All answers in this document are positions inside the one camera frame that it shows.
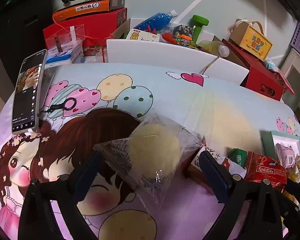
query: smartphone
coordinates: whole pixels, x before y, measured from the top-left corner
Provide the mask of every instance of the smartphone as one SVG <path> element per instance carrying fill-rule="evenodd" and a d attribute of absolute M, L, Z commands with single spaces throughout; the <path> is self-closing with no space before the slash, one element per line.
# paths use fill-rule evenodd
<path fill-rule="evenodd" d="M 22 62 L 12 106 L 12 134 L 39 132 L 39 101 L 48 51 L 43 49 Z"/>

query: green snack package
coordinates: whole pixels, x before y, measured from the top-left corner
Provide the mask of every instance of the green snack package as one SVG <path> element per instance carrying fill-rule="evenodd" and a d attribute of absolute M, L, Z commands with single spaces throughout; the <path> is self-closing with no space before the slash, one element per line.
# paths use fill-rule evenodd
<path fill-rule="evenodd" d="M 237 148 L 232 149 L 228 154 L 231 161 L 237 163 L 243 168 L 247 160 L 247 155 L 248 153 L 246 151 Z"/>

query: bottle cap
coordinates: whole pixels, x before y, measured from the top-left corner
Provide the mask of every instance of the bottle cap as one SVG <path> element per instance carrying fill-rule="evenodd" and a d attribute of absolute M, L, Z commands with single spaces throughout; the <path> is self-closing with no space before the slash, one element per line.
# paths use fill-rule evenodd
<path fill-rule="evenodd" d="M 219 46 L 218 52 L 221 57 L 228 57 L 230 54 L 229 48 L 227 46 L 223 46 L 223 45 Z"/>
<path fill-rule="evenodd" d="M 177 17 L 178 16 L 178 14 L 176 13 L 175 10 L 170 11 L 170 13 L 171 13 L 172 17 Z"/>

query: cartoon eye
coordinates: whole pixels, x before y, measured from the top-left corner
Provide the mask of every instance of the cartoon eye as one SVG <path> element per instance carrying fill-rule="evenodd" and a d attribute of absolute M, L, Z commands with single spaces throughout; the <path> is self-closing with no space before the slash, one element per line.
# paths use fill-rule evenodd
<path fill-rule="evenodd" d="M 17 157 L 12 157 L 11 161 L 10 161 L 10 166 L 12 168 L 15 168 L 17 166 L 18 163 L 18 158 Z"/>

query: brown hair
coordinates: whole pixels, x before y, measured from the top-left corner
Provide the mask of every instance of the brown hair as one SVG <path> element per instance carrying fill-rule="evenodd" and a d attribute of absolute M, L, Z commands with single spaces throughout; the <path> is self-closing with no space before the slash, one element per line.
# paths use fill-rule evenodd
<path fill-rule="evenodd" d="M 39 148 L 37 153 L 43 148 L 46 144 L 45 141 L 42 141 L 44 137 L 52 137 L 55 135 L 55 131 L 51 130 L 50 123 L 47 121 L 43 121 L 39 123 L 40 134 L 37 136 L 26 136 L 24 133 L 16 135 L 12 137 L 6 144 L 4 144 L 0 151 L 0 202 L 1 206 L 4 207 L 5 203 L 3 201 L 4 196 L 6 195 L 5 186 L 11 186 L 10 181 L 10 171 L 9 171 L 9 161 L 10 158 L 15 154 L 18 150 L 19 146 L 23 142 L 32 142 L 35 139 L 40 139 Z M 28 187 L 18 187 L 20 193 L 25 196 Z"/>
<path fill-rule="evenodd" d="M 55 161 L 69 156 L 72 166 L 75 168 L 92 153 L 92 148 L 97 143 L 107 142 L 129 137 L 140 121 L 130 114 L 113 109 L 98 108 L 90 111 L 86 116 L 76 117 L 64 124 L 56 134 L 54 140 L 48 141 L 45 151 L 40 151 L 32 161 L 31 178 L 37 178 L 40 182 L 48 180 L 43 176 L 43 170 Z M 40 157 L 43 157 L 43 167 L 38 167 Z M 99 174 L 112 185 L 111 177 L 116 174 L 109 165 L 103 161 Z M 119 175 L 115 177 L 115 185 L 120 188 L 120 203 L 122 203 L 133 190 Z"/>

